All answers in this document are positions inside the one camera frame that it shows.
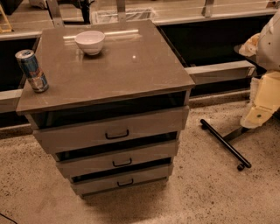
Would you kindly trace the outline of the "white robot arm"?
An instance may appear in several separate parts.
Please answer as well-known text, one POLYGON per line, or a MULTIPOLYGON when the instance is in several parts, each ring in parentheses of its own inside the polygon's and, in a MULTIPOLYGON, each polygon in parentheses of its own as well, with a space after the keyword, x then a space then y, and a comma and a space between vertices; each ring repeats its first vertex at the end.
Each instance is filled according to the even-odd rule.
POLYGON ((250 84, 250 102, 240 124, 255 129, 266 123, 280 108, 280 10, 262 28, 238 47, 237 52, 266 70, 250 84))

